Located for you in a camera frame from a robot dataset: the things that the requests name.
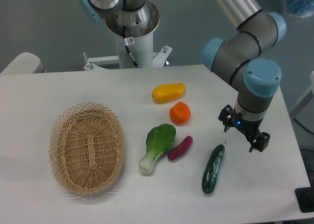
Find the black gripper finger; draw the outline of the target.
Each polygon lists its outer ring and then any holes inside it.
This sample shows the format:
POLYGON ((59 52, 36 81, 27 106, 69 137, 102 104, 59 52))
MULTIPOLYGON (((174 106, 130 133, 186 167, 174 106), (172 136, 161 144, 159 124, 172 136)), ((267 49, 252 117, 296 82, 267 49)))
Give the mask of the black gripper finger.
POLYGON ((227 132, 231 127, 234 126, 233 120, 232 120, 232 114, 234 110, 230 105, 225 106, 219 116, 218 120, 222 122, 224 125, 224 132, 227 132))
POLYGON ((267 148, 269 140, 270 134, 266 132, 258 132, 256 135, 250 136, 248 138, 248 141, 250 142, 249 152, 252 152, 253 150, 263 152, 267 148))

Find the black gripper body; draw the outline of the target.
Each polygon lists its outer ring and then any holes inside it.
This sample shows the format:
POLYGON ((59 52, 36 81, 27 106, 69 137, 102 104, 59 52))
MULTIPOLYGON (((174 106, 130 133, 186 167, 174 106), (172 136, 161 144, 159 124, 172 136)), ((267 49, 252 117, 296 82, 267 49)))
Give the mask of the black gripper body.
POLYGON ((235 105, 232 119, 235 128, 239 130, 248 142, 264 141, 266 136, 260 132, 260 124, 266 111, 249 112, 240 105, 235 105))

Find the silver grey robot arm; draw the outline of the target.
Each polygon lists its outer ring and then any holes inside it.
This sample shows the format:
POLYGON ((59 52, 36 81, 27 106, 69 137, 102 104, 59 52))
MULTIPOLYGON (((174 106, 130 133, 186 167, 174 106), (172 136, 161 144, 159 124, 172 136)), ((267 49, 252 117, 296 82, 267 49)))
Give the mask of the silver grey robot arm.
MULTIPOLYGON (((149 0, 79 0, 93 22, 105 21, 116 36, 121 68, 162 66, 161 54, 153 53, 153 32, 159 12, 149 0)), ((201 62, 238 92, 234 107, 222 109, 219 120, 225 130, 236 128, 251 149, 266 149, 270 135, 260 124, 279 88, 282 71, 261 54, 286 33, 284 19, 265 13, 256 0, 217 0, 238 33, 229 41, 210 40, 201 52, 201 62)))

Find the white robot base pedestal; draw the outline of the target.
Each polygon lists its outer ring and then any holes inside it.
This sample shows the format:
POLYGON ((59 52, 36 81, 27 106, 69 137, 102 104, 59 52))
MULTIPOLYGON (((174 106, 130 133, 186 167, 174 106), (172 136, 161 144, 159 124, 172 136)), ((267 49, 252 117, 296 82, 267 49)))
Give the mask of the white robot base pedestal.
POLYGON ((160 51, 153 50, 154 32, 160 16, 157 7, 145 0, 136 11, 118 10, 104 18, 107 28, 113 34, 117 50, 116 56, 85 58, 85 71, 101 70, 118 64, 119 68, 152 68, 168 66, 172 48, 165 45, 160 51))

